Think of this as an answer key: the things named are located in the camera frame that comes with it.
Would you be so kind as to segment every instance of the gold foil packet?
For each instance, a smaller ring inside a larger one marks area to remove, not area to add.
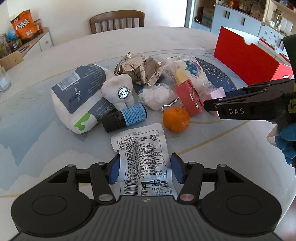
[[[128,74],[134,83],[139,85],[154,85],[159,79],[163,67],[153,58],[128,53],[120,60],[115,68],[114,75]]]

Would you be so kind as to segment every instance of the gray label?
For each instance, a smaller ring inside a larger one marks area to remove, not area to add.
[[[112,110],[114,110],[114,105],[107,101],[105,98],[102,98],[88,112],[95,116],[98,122],[100,122]]]
[[[52,87],[54,93],[71,114],[100,90],[103,83],[106,81],[105,71],[94,64],[80,66],[75,72],[80,77],[79,80],[77,80],[77,78],[67,77],[59,84]],[[69,83],[69,81],[73,81],[73,83],[62,90],[61,85],[65,82]]]

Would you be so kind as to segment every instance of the small bottle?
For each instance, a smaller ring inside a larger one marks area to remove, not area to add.
[[[124,108],[102,119],[105,131],[112,132],[122,127],[134,125],[147,118],[147,111],[142,104]]]

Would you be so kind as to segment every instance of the chair backrest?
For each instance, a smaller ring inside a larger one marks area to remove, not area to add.
[[[105,12],[99,15],[92,17],[89,20],[89,24],[91,27],[91,34],[96,34],[96,23],[100,23],[100,30],[104,32],[103,22],[106,22],[107,31],[110,31],[110,23],[109,21],[112,20],[113,29],[116,29],[115,20],[119,19],[119,28],[122,29],[122,19],[125,19],[125,27],[129,28],[128,19],[132,18],[132,27],[135,27],[135,18],[139,19],[139,27],[144,27],[144,18],[145,14],[141,11],[136,10],[119,10],[113,12]]]
[[[0,59],[0,65],[4,67],[5,71],[8,71],[12,67],[23,61],[24,59],[22,57],[22,54],[19,51],[15,51],[10,55],[7,55],[6,57]]]

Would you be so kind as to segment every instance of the orange snack bag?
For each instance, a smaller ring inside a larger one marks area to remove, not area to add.
[[[38,36],[30,10],[21,12],[11,21],[16,35],[25,44]]]

